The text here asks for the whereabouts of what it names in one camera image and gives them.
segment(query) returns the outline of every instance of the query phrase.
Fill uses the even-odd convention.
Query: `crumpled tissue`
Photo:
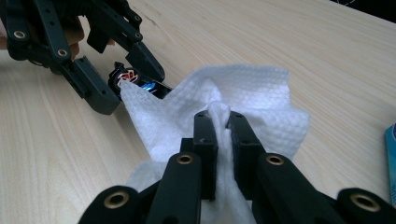
[[[226,123],[243,114],[267,152],[291,159],[304,140],[309,114],[290,104],[287,69],[252,64],[207,66],[192,72],[160,100],[122,82],[121,97],[151,159],[132,172],[127,186],[141,191],[163,176],[181,138],[192,138],[193,117],[208,110],[219,144],[216,200],[203,201],[201,223],[256,223],[233,179],[233,153]]]

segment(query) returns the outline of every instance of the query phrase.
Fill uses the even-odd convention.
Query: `wood grain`
[[[130,5],[172,87],[208,64],[288,68],[292,103],[311,114],[295,164],[332,197],[360,187],[389,200],[383,133],[396,122],[394,23],[325,0]],[[80,47],[103,77],[126,55]],[[123,106],[99,115],[63,77],[0,51],[0,223],[77,223],[148,157]]]

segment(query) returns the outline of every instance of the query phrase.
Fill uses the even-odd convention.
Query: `human finger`
[[[76,44],[72,44],[69,46],[70,51],[71,51],[71,60],[74,60],[76,58],[76,56],[79,54],[79,45],[78,43]]]
[[[61,21],[64,29],[64,36],[66,37],[69,46],[77,44],[84,39],[84,30],[82,29],[81,22],[78,17],[65,18]]]
[[[6,28],[4,27],[1,19],[0,19],[0,49],[7,49],[7,33]]]

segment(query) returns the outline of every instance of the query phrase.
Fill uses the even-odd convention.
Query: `robotic hand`
[[[120,86],[113,86],[120,83],[114,79],[134,82],[126,76],[132,69],[139,76],[139,86],[154,83],[163,95],[170,91],[161,84],[163,68],[142,43],[142,19],[129,8],[127,0],[0,0],[0,16],[11,58],[61,73],[78,95],[101,114],[111,114],[120,104]],[[116,63],[107,85],[86,57],[73,61],[61,21],[76,16],[90,21],[87,42],[91,47],[103,53],[112,39],[128,51],[126,60],[133,68],[125,69]],[[33,40],[28,23],[35,27],[40,41]]]

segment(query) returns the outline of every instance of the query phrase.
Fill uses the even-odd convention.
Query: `hole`
[[[163,224],[178,224],[177,217],[166,217],[163,220]]]
[[[379,204],[375,200],[363,194],[352,194],[350,196],[350,200],[359,208],[369,212],[378,212],[379,210],[381,210],[381,206],[379,206]]]
[[[278,156],[267,156],[266,159],[273,165],[282,165],[284,163],[283,159]]]
[[[26,37],[26,34],[22,31],[16,31],[14,32],[15,37],[17,37],[18,39],[24,39]]]
[[[59,49],[58,54],[59,54],[59,56],[64,57],[67,55],[67,51],[65,49]]]
[[[194,157],[190,155],[181,155],[177,157],[177,162],[183,165],[190,164],[194,161]]]
[[[109,209],[119,208],[129,200],[129,194],[125,191],[117,191],[105,198],[104,206]]]
[[[124,197],[122,195],[115,195],[114,197],[110,198],[111,203],[120,203]]]

